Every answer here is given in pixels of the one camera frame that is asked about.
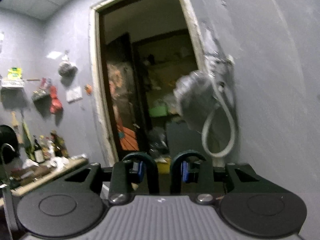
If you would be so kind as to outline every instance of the trash bag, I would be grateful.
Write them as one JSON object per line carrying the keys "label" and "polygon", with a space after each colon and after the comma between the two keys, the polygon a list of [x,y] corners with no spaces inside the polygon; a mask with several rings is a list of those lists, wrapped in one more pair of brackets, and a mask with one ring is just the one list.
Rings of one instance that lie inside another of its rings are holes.
{"label": "trash bag", "polygon": [[58,111],[62,110],[62,104],[57,97],[57,89],[55,86],[50,87],[50,96],[51,96],[51,106],[50,113],[56,114]]}
{"label": "trash bag", "polygon": [[148,133],[150,155],[153,158],[159,158],[168,154],[168,146],[166,144],[165,130],[161,127],[154,127]]}
{"label": "trash bag", "polygon": [[192,130],[202,132],[208,115],[220,105],[212,87],[210,75],[200,70],[178,79],[173,90],[177,112]]}

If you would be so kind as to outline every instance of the shelf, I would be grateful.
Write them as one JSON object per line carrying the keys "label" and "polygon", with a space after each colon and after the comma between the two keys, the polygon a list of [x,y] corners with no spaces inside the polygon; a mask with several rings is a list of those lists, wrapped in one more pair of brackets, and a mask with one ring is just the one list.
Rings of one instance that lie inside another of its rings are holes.
{"label": "shelf", "polygon": [[24,80],[2,80],[1,81],[1,88],[7,89],[17,89],[17,88],[24,88]]}
{"label": "shelf", "polygon": [[163,63],[158,63],[155,65],[150,65],[148,66],[148,70],[153,70],[153,69],[159,69],[159,68],[163,68],[163,67],[170,67],[172,65],[177,65],[177,64],[183,64],[183,63],[195,63],[195,57],[194,56],[187,56],[184,58],[179,58],[179,59],[175,59],[175,60],[170,60],[170,61],[166,61]]}

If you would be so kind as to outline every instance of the gray ribbed surface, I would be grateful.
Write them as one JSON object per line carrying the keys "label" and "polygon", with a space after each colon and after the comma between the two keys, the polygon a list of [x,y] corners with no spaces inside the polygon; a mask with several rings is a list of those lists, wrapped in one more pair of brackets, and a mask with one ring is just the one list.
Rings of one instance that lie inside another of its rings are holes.
{"label": "gray ribbed surface", "polygon": [[[27,236],[24,240],[38,240]],[[225,225],[214,208],[197,205],[188,196],[136,196],[112,207],[90,232],[72,240],[248,240]],[[283,240],[299,240],[289,236]]]}

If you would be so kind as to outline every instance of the dark door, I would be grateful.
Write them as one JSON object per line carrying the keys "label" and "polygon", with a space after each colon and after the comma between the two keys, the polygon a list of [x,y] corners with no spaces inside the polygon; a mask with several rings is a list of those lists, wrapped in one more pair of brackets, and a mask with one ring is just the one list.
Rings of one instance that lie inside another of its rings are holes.
{"label": "dark door", "polygon": [[124,34],[105,46],[105,59],[109,84],[108,103],[113,136],[119,160],[130,152],[147,151],[140,102],[138,100],[138,82],[135,78],[131,54],[130,36]]}

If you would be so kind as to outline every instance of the wall shelf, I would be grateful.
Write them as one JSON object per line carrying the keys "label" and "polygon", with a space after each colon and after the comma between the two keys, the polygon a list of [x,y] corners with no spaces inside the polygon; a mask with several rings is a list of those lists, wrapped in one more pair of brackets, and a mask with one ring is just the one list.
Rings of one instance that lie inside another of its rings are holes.
{"label": "wall shelf", "polygon": [[19,89],[24,88],[24,80],[1,80],[1,88]]}

